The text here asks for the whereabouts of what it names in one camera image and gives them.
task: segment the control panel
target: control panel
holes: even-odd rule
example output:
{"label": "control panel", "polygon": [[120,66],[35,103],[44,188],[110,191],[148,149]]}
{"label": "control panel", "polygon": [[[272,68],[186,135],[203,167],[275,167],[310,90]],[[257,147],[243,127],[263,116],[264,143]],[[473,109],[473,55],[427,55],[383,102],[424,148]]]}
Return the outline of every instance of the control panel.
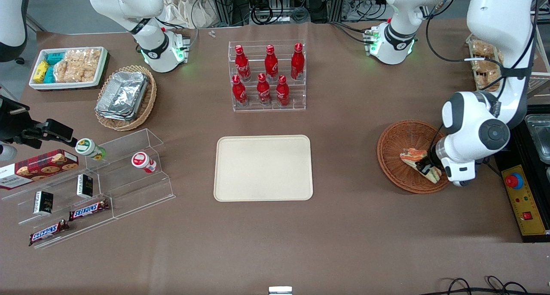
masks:
{"label": "control panel", "polygon": [[501,173],[521,234],[523,236],[544,235],[546,229],[521,165]]}

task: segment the floor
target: floor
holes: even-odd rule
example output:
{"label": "floor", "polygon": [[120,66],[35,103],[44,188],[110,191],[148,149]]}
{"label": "floor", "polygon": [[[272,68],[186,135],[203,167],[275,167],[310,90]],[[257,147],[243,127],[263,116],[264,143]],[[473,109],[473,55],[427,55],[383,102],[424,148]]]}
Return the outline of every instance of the floor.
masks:
{"label": "floor", "polygon": [[[465,17],[470,0],[456,0],[440,18]],[[391,9],[384,14],[390,16]],[[29,15],[49,32],[63,34],[123,32],[116,22],[98,14],[89,0],[30,0]],[[540,28],[545,44],[550,44],[550,27]],[[17,99],[29,79],[29,73],[36,55],[36,35],[29,31],[27,48],[22,57],[24,65],[15,62],[0,63],[0,87],[10,91]]]}

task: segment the cookie box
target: cookie box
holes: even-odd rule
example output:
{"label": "cookie box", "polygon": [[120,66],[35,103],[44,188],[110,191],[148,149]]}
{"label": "cookie box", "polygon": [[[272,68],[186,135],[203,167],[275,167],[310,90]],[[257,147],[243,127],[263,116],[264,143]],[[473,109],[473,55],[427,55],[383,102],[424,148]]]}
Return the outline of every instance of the cookie box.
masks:
{"label": "cookie box", "polygon": [[0,188],[15,189],[75,168],[78,168],[77,156],[62,149],[53,150],[0,168]]}
{"label": "cookie box", "polygon": [[[66,52],[67,50],[84,50],[86,48],[93,48],[101,50],[100,54],[100,60],[98,63],[98,68],[96,68],[96,73],[94,76],[93,81],[88,82],[61,82],[61,83],[36,83],[33,80],[33,75],[36,72],[36,69],[38,68],[41,61],[45,60],[47,55],[50,53],[59,53],[59,52]],[[31,77],[29,79],[29,86],[37,91],[65,91],[68,89],[94,89],[95,86],[97,86],[100,81],[101,77],[104,71],[105,63],[107,61],[108,52],[107,50],[102,46],[89,46],[89,47],[82,47],[82,48],[58,48],[58,49],[44,49],[41,50],[38,54],[38,58],[36,59],[35,66],[33,68],[33,72],[31,73]]]}

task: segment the walkers cookie box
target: walkers cookie box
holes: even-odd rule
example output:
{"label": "walkers cookie box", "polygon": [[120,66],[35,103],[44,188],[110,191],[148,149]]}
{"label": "walkers cookie box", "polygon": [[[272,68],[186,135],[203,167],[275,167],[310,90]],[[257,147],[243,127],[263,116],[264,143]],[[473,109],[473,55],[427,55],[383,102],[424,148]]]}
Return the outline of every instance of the walkers cookie box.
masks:
{"label": "walkers cookie box", "polygon": [[65,150],[57,149],[0,168],[0,189],[15,189],[75,168],[78,168],[78,158]]}

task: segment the small jar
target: small jar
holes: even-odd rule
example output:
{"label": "small jar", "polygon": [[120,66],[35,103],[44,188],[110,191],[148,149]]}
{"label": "small jar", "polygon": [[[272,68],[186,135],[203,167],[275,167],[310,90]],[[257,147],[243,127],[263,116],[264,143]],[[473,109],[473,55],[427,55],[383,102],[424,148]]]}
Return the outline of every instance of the small jar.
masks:
{"label": "small jar", "polygon": [[82,154],[93,160],[101,160],[107,154],[105,149],[96,145],[94,140],[90,138],[80,139],[75,146],[75,150],[78,154]]}
{"label": "small jar", "polygon": [[157,162],[152,160],[145,152],[137,152],[132,156],[132,165],[145,170],[146,173],[153,173],[157,170]]}

